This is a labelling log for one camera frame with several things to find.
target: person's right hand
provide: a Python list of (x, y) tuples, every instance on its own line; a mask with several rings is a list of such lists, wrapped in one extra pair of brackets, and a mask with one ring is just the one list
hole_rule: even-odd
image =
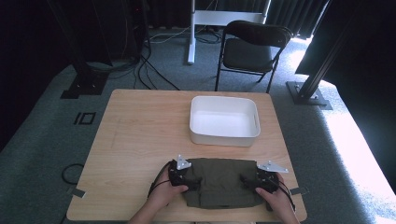
[[(279, 181), (283, 182), (283, 177), (276, 173)], [(265, 189), (256, 188), (256, 192), (259, 193), (265, 201), (267, 201), (272, 209), (274, 210), (276, 216), (285, 224), (294, 224), (300, 223), (295, 216), (293, 207), (289, 201), (288, 196), (281, 190), (278, 189), (277, 191), (270, 193)]]

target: stand base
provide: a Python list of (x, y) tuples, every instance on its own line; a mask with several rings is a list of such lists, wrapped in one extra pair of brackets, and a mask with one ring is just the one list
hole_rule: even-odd
[(317, 89), (313, 96), (309, 99), (301, 98), (299, 96), (300, 88), (303, 86), (303, 82), (286, 82), (289, 87), (291, 96), (296, 105), (318, 105), (322, 110), (332, 110), (332, 106), (328, 100), (323, 99), (323, 96), (319, 89)]
[(68, 91), (62, 93), (61, 99), (78, 99), (80, 95), (100, 95), (106, 85), (109, 73), (93, 73), (92, 83), (81, 85), (77, 75)]

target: chair seat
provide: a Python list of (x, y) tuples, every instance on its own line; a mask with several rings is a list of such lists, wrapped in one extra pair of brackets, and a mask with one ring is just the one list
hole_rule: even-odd
[(226, 40), (223, 64), (227, 68), (252, 72), (269, 72), (273, 69), (271, 48), (249, 44), (238, 38)]

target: gray fabric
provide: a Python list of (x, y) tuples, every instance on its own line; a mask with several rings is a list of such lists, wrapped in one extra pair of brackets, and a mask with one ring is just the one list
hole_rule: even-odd
[(245, 188), (240, 176), (257, 178), (255, 161), (228, 159), (191, 159), (192, 167), (185, 177), (201, 180), (196, 191), (183, 195), (187, 206), (206, 209), (251, 207), (263, 202), (256, 192)]

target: white bracket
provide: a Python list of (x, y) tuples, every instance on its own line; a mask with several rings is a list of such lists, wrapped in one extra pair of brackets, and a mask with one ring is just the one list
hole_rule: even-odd
[(268, 171), (268, 172), (278, 172), (278, 173), (288, 173), (289, 170), (286, 168), (281, 167), (280, 165), (268, 161), (266, 164), (257, 165), (257, 168)]
[(191, 162), (188, 162), (186, 160), (184, 160), (181, 155), (177, 156), (177, 169), (178, 170), (183, 170), (186, 168), (191, 167)]

